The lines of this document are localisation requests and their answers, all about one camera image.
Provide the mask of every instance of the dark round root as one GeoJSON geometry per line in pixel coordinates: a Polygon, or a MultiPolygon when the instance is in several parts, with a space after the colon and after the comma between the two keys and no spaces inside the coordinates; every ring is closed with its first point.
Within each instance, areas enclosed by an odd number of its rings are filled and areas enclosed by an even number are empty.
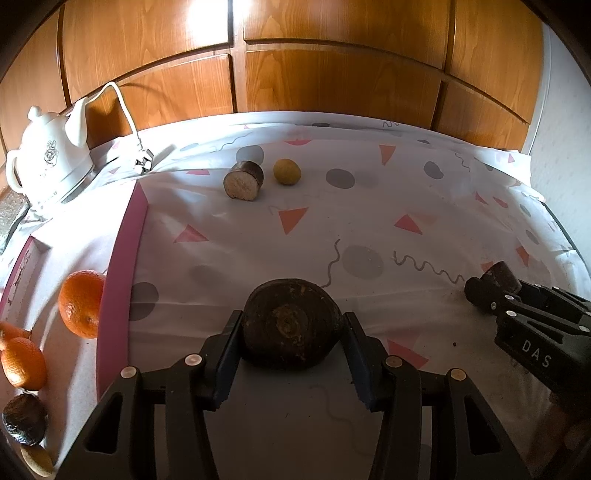
{"type": "Polygon", "coordinates": [[[23,393],[6,404],[2,422],[8,434],[24,445],[37,445],[47,430],[47,411],[35,395],[23,393]]]}
{"type": "Polygon", "coordinates": [[[342,326],[339,308],[319,286],[297,278],[272,280],[246,301],[243,356],[266,368],[312,367],[334,347],[342,326]]]}

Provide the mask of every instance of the teapot lid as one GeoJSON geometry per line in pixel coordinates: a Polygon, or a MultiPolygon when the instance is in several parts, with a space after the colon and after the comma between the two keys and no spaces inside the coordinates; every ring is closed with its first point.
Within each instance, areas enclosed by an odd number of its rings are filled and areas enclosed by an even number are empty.
{"type": "Polygon", "coordinates": [[[22,143],[25,143],[33,135],[38,135],[41,128],[58,116],[59,115],[55,112],[43,113],[41,108],[39,108],[37,105],[33,105],[27,114],[27,117],[31,123],[27,125],[25,131],[22,134],[22,143]]]}

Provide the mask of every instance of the white power cord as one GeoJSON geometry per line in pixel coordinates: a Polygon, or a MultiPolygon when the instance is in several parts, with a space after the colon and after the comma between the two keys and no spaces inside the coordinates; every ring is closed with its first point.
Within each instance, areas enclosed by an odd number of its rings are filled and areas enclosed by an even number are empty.
{"type": "Polygon", "coordinates": [[[129,123],[129,127],[131,128],[131,131],[133,132],[135,137],[138,139],[138,147],[140,150],[143,150],[144,148],[142,146],[142,141],[139,137],[138,129],[135,127],[134,119],[131,118],[131,113],[129,113],[129,109],[127,108],[127,105],[125,104],[125,101],[123,100],[123,95],[121,95],[121,90],[119,90],[119,86],[115,82],[105,83],[104,87],[100,89],[99,93],[97,93],[94,97],[90,98],[86,102],[86,104],[88,105],[89,103],[94,102],[98,97],[100,97],[103,94],[103,92],[107,89],[107,87],[113,87],[113,90],[115,91],[115,93],[117,94],[117,98],[119,99],[119,103],[121,104],[121,109],[123,110],[125,118],[127,119],[127,123],[129,123]]]}
{"type": "Polygon", "coordinates": [[[135,159],[134,170],[139,174],[145,173],[146,171],[150,171],[152,169],[152,160],[154,159],[154,155],[150,150],[144,148],[144,146],[142,145],[142,140],[139,137],[138,129],[135,127],[134,119],[131,118],[131,113],[129,113],[129,109],[127,108],[127,105],[123,100],[123,95],[121,94],[121,90],[119,90],[119,86],[115,82],[105,83],[103,88],[101,88],[94,97],[86,101],[86,105],[88,105],[91,102],[94,102],[98,97],[100,97],[107,89],[107,87],[113,87],[113,90],[115,90],[117,98],[119,99],[119,103],[121,104],[121,109],[123,110],[125,118],[127,119],[127,123],[129,123],[129,127],[131,128],[132,133],[138,140],[139,156],[135,159]]]}

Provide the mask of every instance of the small round yellow fruit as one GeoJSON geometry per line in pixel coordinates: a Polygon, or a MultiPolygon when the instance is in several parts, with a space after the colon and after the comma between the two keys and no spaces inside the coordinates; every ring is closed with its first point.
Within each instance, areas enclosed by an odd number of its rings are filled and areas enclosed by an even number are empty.
{"type": "Polygon", "coordinates": [[[295,185],[300,181],[301,170],[293,160],[282,158],[275,162],[273,175],[282,185],[295,185]]]}
{"type": "Polygon", "coordinates": [[[21,445],[22,459],[37,475],[48,477],[53,473],[53,463],[41,445],[21,445]]]}

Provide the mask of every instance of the pink board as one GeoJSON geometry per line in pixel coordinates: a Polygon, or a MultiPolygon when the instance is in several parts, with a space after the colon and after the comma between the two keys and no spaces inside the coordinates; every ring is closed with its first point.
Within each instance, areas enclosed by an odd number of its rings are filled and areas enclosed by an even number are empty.
{"type": "Polygon", "coordinates": [[[148,200],[136,182],[115,239],[100,303],[99,336],[96,342],[98,399],[128,365],[131,286],[147,211],[148,200]]]}
{"type": "Polygon", "coordinates": [[[20,312],[29,299],[30,287],[34,288],[36,267],[49,247],[33,236],[29,236],[8,276],[0,300],[0,320],[24,327],[20,312]]]}

